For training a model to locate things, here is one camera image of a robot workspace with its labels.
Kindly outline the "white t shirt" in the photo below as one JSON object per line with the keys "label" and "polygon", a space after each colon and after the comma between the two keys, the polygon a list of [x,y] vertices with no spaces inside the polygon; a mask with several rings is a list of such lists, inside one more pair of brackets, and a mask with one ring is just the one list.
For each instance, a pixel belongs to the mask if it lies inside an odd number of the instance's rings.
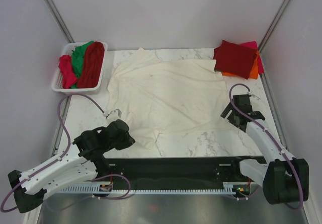
{"label": "white t shirt", "polygon": [[119,109],[135,141],[152,148],[159,135],[230,130],[221,117],[226,82],[213,59],[160,61],[138,49],[114,70],[107,109]]}

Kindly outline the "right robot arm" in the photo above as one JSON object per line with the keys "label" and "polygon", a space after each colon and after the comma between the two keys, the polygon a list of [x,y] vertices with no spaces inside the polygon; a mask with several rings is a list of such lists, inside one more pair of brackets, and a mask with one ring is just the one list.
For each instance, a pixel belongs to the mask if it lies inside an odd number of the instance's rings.
{"label": "right robot arm", "polygon": [[265,163],[255,159],[240,161],[230,168],[235,180],[250,178],[261,186],[270,204],[303,203],[308,200],[309,166],[305,159],[297,159],[271,133],[266,118],[253,111],[250,96],[231,96],[221,117],[245,132],[256,144]]}

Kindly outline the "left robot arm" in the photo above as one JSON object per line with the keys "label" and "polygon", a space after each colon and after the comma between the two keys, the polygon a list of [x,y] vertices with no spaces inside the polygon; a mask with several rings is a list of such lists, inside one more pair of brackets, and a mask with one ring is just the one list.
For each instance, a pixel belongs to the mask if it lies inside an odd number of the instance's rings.
{"label": "left robot arm", "polygon": [[106,127],[84,131],[60,154],[33,170],[8,174],[16,209],[34,210],[54,193],[83,181],[106,180],[112,174],[104,153],[132,146],[129,126],[118,119]]}

